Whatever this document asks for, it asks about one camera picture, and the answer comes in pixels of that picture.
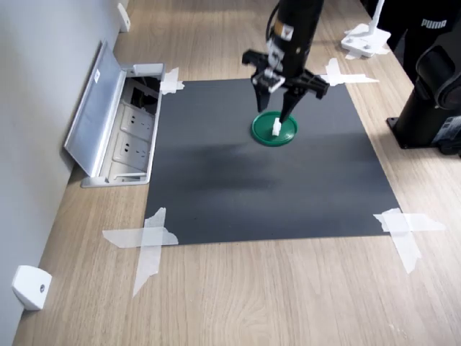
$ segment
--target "green plastic cap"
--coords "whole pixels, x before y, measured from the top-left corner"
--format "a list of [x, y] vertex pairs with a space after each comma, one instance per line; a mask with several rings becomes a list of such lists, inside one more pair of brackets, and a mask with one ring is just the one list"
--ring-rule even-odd
[[293, 140], [297, 133], [296, 120], [289, 116], [282, 124], [280, 134], [272, 135], [275, 118], [280, 117], [280, 112], [265, 112], [258, 115], [251, 124], [253, 138], [265, 146], [283, 146]]

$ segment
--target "open outlet lid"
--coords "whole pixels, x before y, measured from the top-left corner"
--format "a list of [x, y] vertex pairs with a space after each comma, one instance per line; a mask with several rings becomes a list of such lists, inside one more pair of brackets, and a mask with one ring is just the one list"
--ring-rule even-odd
[[126, 71], [106, 42], [97, 54], [64, 148], [90, 176], [101, 171]]

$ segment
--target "white wall bracket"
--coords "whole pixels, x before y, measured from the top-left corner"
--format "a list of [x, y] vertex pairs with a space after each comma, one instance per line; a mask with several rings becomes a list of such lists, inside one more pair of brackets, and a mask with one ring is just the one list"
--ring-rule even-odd
[[20, 265], [12, 288], [26, 310], [42, 310], [51, 284], [51, 275], [29, 265]]

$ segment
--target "wooden desk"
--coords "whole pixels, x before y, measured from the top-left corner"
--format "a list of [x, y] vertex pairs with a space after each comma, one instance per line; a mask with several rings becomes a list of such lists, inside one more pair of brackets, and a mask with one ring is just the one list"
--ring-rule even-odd
[[[274, 2], [131, 0], [116, 54], [179, 66], [183, 80], [246, 78], [241, 54], [264, 49]], [[308, 67], [323, 73], [337, 57], [343, 73], [380, 80], [348, 89], [398, 201], [449, 226], [415, 234], [415, 271], [387, 236], [167, 247], [133, 299], [139, 250], [116, 249], [101, 230], [140, 227], [148, 188], [82, 190], [76, 170], [40, 263], [53, 275], [45, 309], [23, 316], [16, 345], [461, 343], [461, 160], [397, 147], [384, 120], [411, 83], [392, 54], [346, 61], [343, 31], [368, 17], [356, 1], [326, 2]]]

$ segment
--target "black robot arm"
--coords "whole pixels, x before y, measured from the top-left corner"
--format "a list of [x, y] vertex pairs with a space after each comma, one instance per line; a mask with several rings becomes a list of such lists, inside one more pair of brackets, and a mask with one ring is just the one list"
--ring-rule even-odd
[[440, 35], [416, 64], [418, 77], [400, 117], [388, 118], [401, 148], [461, 153], [461, 23]]
[[314, 92], [321, 99], [328, 83], [304, 68], [318, 24], [323, 0], [281, 0], [274, 26], [268, 30], [268, 54], [247, 50], [242, 63], [256, 67], [251, 76], [256, 93], [258, 111], [267, 108], [270, 94], [280, 87], [287, 89], [283, 97], [280, 122], [289, 117], [306, 92]]

